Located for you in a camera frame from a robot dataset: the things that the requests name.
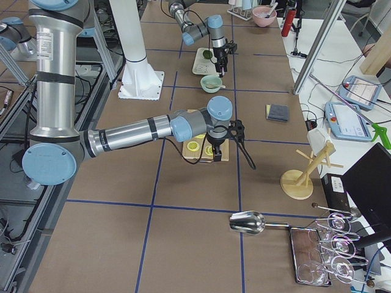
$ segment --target pink bowl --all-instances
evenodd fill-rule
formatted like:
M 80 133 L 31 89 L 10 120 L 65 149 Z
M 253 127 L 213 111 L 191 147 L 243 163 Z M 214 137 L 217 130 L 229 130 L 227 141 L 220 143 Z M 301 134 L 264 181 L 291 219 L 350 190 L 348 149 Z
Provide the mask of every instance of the pink bowl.
M 269 18 L 260 17 L 261 14 L 266 14 L 269 12 L 269 10 L 269 6 L 258 6 L 252 10 L 252 19 L 257 26 L 265 27 L 273 23 L 273 21 L 277 17 L 276 11 L 273 11 Z

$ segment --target white label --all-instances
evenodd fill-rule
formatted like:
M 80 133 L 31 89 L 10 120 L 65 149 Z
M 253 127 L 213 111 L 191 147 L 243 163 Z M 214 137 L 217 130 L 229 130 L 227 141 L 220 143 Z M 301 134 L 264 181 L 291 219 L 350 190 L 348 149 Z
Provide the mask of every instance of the white label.
M 37 59 L 53 60 L 53 33 L 37 33 Z
M 331 176 L 332 191 L 343 193 L 342 180 L 339 177 Z

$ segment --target tablet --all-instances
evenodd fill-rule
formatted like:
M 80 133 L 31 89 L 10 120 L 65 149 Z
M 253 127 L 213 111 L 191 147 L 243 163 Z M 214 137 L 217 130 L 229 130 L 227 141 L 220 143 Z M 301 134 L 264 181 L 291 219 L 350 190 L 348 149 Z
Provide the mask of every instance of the tablet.
M 358 105 L 352 105 L 358 111 Z M 328 102 L 325 105 L 326 119 L 333 135 L 338 139 L 370 142 L 372 140 L 366 121 L 343 103 Z
M 372 110 L 382 89 L 381 84 L 374 84 L 364 78 L 352 75 L 340 87 L 339 95 L 363 110 Z

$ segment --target table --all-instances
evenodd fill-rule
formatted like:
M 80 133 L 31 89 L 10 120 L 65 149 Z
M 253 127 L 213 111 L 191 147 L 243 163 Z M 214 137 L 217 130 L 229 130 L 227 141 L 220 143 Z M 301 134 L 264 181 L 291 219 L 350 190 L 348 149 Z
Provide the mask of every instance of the table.
M 308 19 L 302 20 L 302 29 L 299 33 L 299 41 L 298 41 L 299 51 L 303 53 L 308 53 L 310 51 L 310 48 L 319 31 L 321 24 L 322 24 L 322 20 L 308 20 Z M 283 38 L 283 42 L 284 42 L 286 53 L 290 55 L 290 53 L 294 48 L 294 33 L 291 31 L 287 37 Z M 330 34 L 327 36 L 327 39 L 324 43 L 320 55 L 318 56 L 318 59 L 342 62 L 345 60 L 351 60 L 360 55 L 361 55 L 361 50 L 357 46 L 356 41 L 353 39 L 353 36 L 350 34 L 344 22 L 337 21 L 333 29 L 331 30 Z M 289 63 L 291 68 L 300 71 L 305 60 L 293 56 L 288 56 L 288 58 L 289 58 Z M 379 80 L 376 78 L 376 76 L 366 76 L 361 73 L 359 66 L 363 61 L 364 61 L 364 57 L 361 58 L 355 64 L 355 66 L 353 66 L 354 60 L 345 63 L 332 63 L 332 62 L 317 60 L 313 69 L 313 74 L 319 80 L 321 80 L 323 83 L 327 85 L 339 85 L 341 84 L 347 72 L 353 66 L 348 76 L 356 75 L 356 76 L 363 77 L 369 81 L 373 81 L 374 83 L 379 83 Z M 292 75 L 293 78 L 296 80 L 298 74 L 294 70 L 292 70 Z M 308 78 L 301 92 L 299 93 L 299 97 L 300 97 L 300 102 L 302 103 L 301 104 L 302 110 L 313 111 L 316 114 L 316 116 L 320 118 L 323 116 L 323 113 L 318 108 L 308 104 L 308 99 L 310 98 L 311 91 L 313 90 L 310 101 L 314 105 L 322 109 L 324 109 L 324 105 L 326 102 L 330 100 L 331 101 L 338 101 L 338 100 L 336 99 L 336 97 L 332 96 L 320 85 L 318 85 L 317 87 L 315 87 L 315 89 L 313 89 L 315 84 L 316 82 L 313 79 Z M 381 94 L 379 95 L 379 99 L 390 102 L 390 98 L 384 89 L 382 89 Z M 391 107 L 389 105 L 382 104 L 382 106 L 384 106 L 388 110 L 391 110 Z M 378 106 L 375 106 L 374 109 L 369 112 L 365 112 L 365 115 L 367 115 L 369 119 L 375 122 L 385 121 L 391 118 L 390 112 L 386 112 L 384 109 L 380 109 Z M 324 129 L 328 127 L 327 122 L 318 123 L 318 124 L 319 124 L 318 127 L 323 127 Z M 390 137 L 391 122 L 382 124 L 382 126 L 387 127 L 388 135 Z M 377 139 L 377 141 L 375 142 L 352 142 L 347 140 L 333 139 L 333 144 L 335 145 L 336 152 L 331 156 L 331 162 L 335 164 L 342 164 L 344 167 L 328 168 L 327 166 L 323 166 L 323 168 L 319 168 L 321 172 L 321 176 L 324 176 L 327 173 L 334 173 L 339 175 L 344 174 L 378 141 L 380 141 L 380 139 Z M 349 197 L 349 203 L 351 206 L 356 206 L 350 197 Z M 369 225 L 368 222 L 363 217 L 360 218 L 360 222 L 363 224 L 364 227 Z M 374 231 L 371 228 L 367 229 L 367 231 L 370 234 L 374 233 Z M 386 257 L 385 263 L 390 264 L 391 254 L 386 249 L 383 249 L 382 253 Z M 383 267 L 382 275 L 376 277 L 376 281 L 384 282 L 386 280 L 390 280 L 390 277 L 391 277 L 391 271 Z M 369 288 L 366 288 L 365 290 L 367 292 L 374 291 Z
M 165 71 L 159 101 L 110 94 L 98 128 L 197 109 L 213 96 L 191 73 L 198 47 L 185 48 L 178 25 L 149 2 L 142 18 L 148 61 Z M 230 230 L 233 212 L 257 210 L 267 220 L 306 225 L 325 205 L 317 174 L 314 193 L 297 201 L 280 188 L 280 176 L 310 152 L 278 24 L 255 27 L 226 13 L 228 5 L 195 4 L 205 16 L 220 13 L 229 40 L 225 90 L 246 127 L 249 168 L 230 142 L 230 160 L 188 165 L 168 143 L 106 153 L 82 164 L 30 292 L 348 292 L 348 286 L 313 288 L 294 282 L 288 234 L 265 230 L 250 237 Z M 265 119 L 265 106 L 286 104 L 290 121 Z

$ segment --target bowl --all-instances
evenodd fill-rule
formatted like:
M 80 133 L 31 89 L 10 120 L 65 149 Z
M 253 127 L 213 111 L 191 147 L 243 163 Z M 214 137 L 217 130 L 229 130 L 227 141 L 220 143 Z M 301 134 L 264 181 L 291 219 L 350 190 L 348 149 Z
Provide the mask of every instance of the bowl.
M 208 89 L 206 87 L 207 84 L 216 85 L 216 88 L 215 89 Z M 222 80 L 221 80 L 220 77 L 218 77 L 216 75 L 206 75 L 206 76 L 204 76 L 201 79 L 201 87 L 207 93 L 216 93 L 216 92 L 218 92 L 218 90 L 220 89 L 220 86 L 218 86 L 218 85 L 222 85 Z
M 269 26 L 273 23 L 275 18 L 277 17 L 277 12 L 274 10 L 269 18 L 260 17 L 261 14 L 268 13 L 270 10 L 269 6 L 258 6 L 252 10 L 252 19 L 255 24 L 260 27 Z

